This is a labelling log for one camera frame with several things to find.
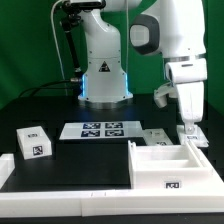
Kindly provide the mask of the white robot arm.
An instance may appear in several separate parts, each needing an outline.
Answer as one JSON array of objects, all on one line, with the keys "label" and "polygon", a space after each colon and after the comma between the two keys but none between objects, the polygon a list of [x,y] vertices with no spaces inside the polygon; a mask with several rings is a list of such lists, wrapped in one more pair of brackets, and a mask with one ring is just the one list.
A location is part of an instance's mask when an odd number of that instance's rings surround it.
[{"label": "white robot arm", "polygon": [[[113,108],[132,98],[127,74],[121,67],[120,33],[103,21],[103,12],[130,10],[142,0],[58,0],[70,26],[82,25],[87,43],[88,68],[82,76],[79,102]],[[202,0],[155,0],[137,15],[129,29],[132,47],[141,55],[160,54],[169,80],[154,91],[160,107],[168,96],[179,102],[186,134],[196,131],[203,116],[207,79]]]}]

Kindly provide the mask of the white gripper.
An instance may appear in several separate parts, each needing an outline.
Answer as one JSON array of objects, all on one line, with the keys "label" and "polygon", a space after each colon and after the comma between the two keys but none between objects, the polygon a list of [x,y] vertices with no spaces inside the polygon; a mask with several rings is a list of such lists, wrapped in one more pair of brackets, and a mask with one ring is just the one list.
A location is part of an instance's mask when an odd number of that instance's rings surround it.
[{"label": "white gripper", "polygon": [[177,84],[176,91],[181,117],[186,123],[185,132],[193,134],[195,131],[194,123],[200,122],[203,117],[204,83]]}]

